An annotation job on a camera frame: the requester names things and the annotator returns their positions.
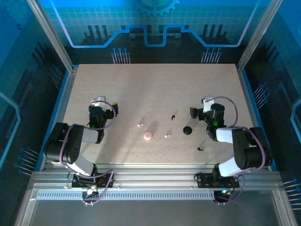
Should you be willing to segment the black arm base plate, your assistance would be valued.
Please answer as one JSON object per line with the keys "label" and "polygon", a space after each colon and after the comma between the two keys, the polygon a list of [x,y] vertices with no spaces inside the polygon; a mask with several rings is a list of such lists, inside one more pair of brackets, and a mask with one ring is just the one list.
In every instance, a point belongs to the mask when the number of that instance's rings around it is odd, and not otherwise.
{"label": "black arm base plate", "polygon": [[107,183],[109,183],[108,188],[113,187],[113,179],[112,177],[110,180],[110,173],[107,175],[104,175],[99,178],[83,178],[78,175],[73,175],[73,179],[71,180],[72,188],[89,188],[92,185],[96,185],[97,188],[105,188]]}
{"label": "black arm base plate", "polygon": [[212,173],[197,173],[194,175],[198,188],[230,189],[239,188],[239,181],[234,177],[214,176]]}

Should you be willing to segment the aluminium frame post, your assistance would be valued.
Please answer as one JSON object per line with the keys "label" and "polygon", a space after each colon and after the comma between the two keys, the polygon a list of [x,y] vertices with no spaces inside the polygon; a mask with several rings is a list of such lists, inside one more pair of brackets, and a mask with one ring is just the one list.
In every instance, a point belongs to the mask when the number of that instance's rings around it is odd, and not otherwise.
{"label": "aluminium frame post", "polygon": [[282,4],[283,0],[271,0],[266,11],[264,12],[263,16],[261,17],[260,22],[258,23],[257,28],[255,29],[247,47],[245,48],[238,64],[237,64],[237,71],[241,73],[245,66],[247,65],[248,61],[250,60],[252,54],[254,53],[255,49],[257,48],[260,40],[264,36],[265,32],[267,31],[271,21],[273,20],[275,14],[277,13],[280,5]]}
{"label": "aluminium frame post", "polygon": [[31,10],[33,11],[34,15],[36,16],[40,26],[43,28],[48,39],[50,40],[52,46],[54,47],[56,53],[61,59],[66,70],[70,73],[73,73],[74,72],[73,63],[69,58],[69,55],[66,49],[64,48],[59,36],[57,35],[55,29],[53,28],[44,8],[42,7],[42,5],[38,0],[26,0],[26,1],[30,6]]}

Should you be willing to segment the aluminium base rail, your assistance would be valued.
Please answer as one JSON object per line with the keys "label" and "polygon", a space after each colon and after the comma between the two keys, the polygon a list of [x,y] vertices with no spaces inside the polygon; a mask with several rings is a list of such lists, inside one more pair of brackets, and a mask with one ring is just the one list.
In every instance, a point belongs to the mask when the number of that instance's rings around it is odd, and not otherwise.
{"label": "aluminium base rail", "polygon": [[[99,172],[114,170],[113,189],[116,190],[196,190],[194,175],[211,173],[213,164],[98,164]],[[57,163],[47,163],[43,171],[33,172],[29,186],[48,189],[71,189],[72,175]],[[277,171],[262,169],[248,172],[239,179],[246,190],[283,189],[281,176]]]}

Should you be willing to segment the aluminium side rail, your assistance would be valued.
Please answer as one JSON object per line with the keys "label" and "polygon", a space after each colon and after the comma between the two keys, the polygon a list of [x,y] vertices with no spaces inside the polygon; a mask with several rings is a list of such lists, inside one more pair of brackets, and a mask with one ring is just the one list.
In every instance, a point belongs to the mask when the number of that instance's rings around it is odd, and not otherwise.
{"label": "aluminium side rail", "polygon": [[255,99],[253,96],[253,92],[252,92],[249,80],[247,78],[247,75],[246,75],[246,72],[244,69],[242,71],[238,72],[238,77],[240,80],[242,91],[244,93],[244,97],[245,97],[246,105],[247,105],[247,108],[249,111],[249,115],[250,115],[250,118],[252,121],[252,127],[260,127],[262,129],[263,134],[266,138],[268,147],[270,148],[270,150],[272,150],[270,147],[269,141],[268,141],[268,137],[264,130],[264,127],[263,127],[263,124],[262,124],[262,121],[261,121],[261,118],[259,115],[259,111],[257,109],[257,105],[255,103]]}
{"label": "aluminium side rail", "polygon": [[43,150],[55,124],[64,119],[78,67],[79,65],[75,65],[73,72],[66,71],[64,75],[34,171],[42,171],[45,167],[46,160],[43,157]]}

